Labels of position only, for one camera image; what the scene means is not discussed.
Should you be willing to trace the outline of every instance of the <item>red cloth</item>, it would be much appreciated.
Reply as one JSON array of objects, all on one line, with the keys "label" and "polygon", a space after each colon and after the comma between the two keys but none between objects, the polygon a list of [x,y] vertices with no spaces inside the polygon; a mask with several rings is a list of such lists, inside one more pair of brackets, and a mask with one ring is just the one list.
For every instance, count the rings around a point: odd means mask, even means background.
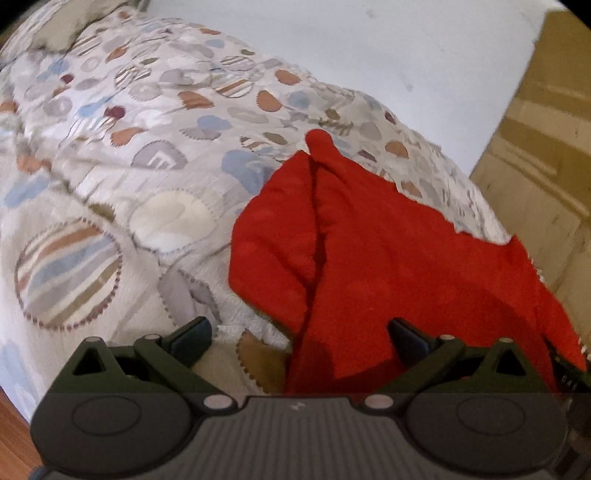
[{"label": "red cloth", "polygon": [[555,388],[546,337],[585,369],[562,307],[519,240],[456,233],[438,211],[344,158],[322,130],[242,212],[229,282],[294,336],[287,394],[364,394],[404,371],[387,323],[470,346],[518,342]]}]

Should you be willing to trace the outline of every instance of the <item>bedspread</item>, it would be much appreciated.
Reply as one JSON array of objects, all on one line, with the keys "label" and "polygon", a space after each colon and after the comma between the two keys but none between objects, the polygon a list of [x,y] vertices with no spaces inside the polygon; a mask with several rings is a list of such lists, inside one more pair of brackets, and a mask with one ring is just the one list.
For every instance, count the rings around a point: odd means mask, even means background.
[{"label": "bedspread", "polygon": [[509,240],[454,163],[377,100],[204,25],[122,7],[66,54],[28,51],[0,75],[0,385],[27,419],[85,337],[131,344],[198,314],[216,336],[197,371],[262,393],[236,342],[248,329],[290,343],[229,288],[230,235],[310,129],[456,231]]}]

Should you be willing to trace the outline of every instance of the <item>comforter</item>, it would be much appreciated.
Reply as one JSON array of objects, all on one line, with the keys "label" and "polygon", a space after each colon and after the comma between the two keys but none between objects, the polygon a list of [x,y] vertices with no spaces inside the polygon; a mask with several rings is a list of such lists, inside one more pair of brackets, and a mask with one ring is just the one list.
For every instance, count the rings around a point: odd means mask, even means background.
[{"label": "comforter", "polygon": [[131,344],[198,314],[195,371],[262,394],[236,343],[289,340],[228,285],[234,222],[313,128],[347,158],[485,241],[509,236],[438,147],[383,104],[237,38],[122,7],[67,53],[0,72],[0,385],[30,419],[85,337]]}]

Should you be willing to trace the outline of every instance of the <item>blue pattern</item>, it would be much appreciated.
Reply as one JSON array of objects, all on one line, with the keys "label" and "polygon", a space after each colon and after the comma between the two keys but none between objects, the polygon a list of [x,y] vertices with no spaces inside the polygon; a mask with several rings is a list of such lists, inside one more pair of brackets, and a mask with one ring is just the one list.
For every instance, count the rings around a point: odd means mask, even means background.
[{"label": "blue pattern", "polygon": [[43,285],[47,280],[51,280],[54,277],[70,271],[86,258],[91,257],[98,251],[102,250],[104,247],[108,247],[112,244],[113,242],[111,239],[103,237],[94,244],[90,244],[88,247],[54,260],[50,264],[47,264],[41,268],[35,274],[35,276],[33,276],[31,282],[29,283],[28,290],[33,291],[35,288]]},{"label": "blue pattern", "polygon": [[208,47],[214,47],[214,48],[224,48],[225,43],[222,40],[218,40],[217,38],[213,38],[211,40],[207,40],[205,42],[205,45],[207,45]]},{"label": "blue pattern", "polygon": [[162,23],[152,22],[152,23],[149,23],[148,25],[146,25],[144,28],[142,28],[142,32],[150,33],[150,32],[153,32],[154,30],[158,30],[159,28],[164,28]]},{"label": "blue pattern", "polygon": [[219,132],[232,128],[232,124],[228,120],[223,120],[215,115],[206,115],[197,120],[197,126],[201,130],[211,130]]},{"label": "blue pattern", "polygon": [[369,107],[372,110],[381,110],[382,109],[381,103],[378,102],[374,97],[369,96],[367,93],[363,93],[363,98],[365,98],[365,101],[368,103]]},{"label": "blue pattern", "polygon": [[54,75],[61,75],[62,73],[67,72],[69,68],[70,68],[70,64],[68,63],[67,60],[59,59],[59,60],[56,60],[55,62],[53,62],[51,65],[49,65],[49,68],[47,69],[47,71],[49,73],[54,74]]},{"label": "blue pattern", "polygon": [[82,116],[84,118],[89,118],[94,116],[97,111],[104,105],[106,104],[109,100],[111,100],[115,95],[111,95],[108,97],[103,97],[102,99],[93,102],[93,103],[87,103],[86,105],[82,105],[79,109],[78,109],[78,115]]},{"label": "blue pattern", "polygon": [[305,92],[294,92],[287,97],[287,103],[293,107],[306,110],[310,106],[310,99]]},{"label": "blue pattern", "polygon": [[8,208],[16,208],[27,200],[33,200],[50,183],[49,176],[45,172],[39,172],[32,177],[19,172],[18,177],[18,180],[4,196],[4,205]]},{"label": "blue pattern", "polygon": [[275,168],[257,154],[230,150],[222,159],[222,171],[237,179],[248,193],[258,195]]}]

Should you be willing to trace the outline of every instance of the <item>striped circle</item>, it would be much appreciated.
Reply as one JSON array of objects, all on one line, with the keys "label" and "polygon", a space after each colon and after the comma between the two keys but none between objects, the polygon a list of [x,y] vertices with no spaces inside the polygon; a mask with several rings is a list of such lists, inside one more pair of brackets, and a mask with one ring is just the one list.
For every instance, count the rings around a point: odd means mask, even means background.
[{"label": "striped circle", "polygon": [[33,324],[72,330],[107,308],[121,267],[115,239],[80,218],[52,226],[27,245],[17,261],[15,291]]},{"label": "striped circle", "polygon": [[140,71],[141,69],[136,65],[132,65],[131,67],[126,67],[118,71],[115,75],[115,78],[113,79],[115,88],[124,89],[125,87],[127,87],[131,82],[135,80]]},{"label": "striped circle", "polygon": [[224,97],[241,98],[252,91],[254,84],[231,73],[222,73],[213,77],[212,88]]},{"label": "striped circle", "polygon": [[224,57],[222,58],[221,64],[227,70],[230,70],[230,72],[247,72],[248,70],[252,70],[256,65],[254,61],[241,55]]}]

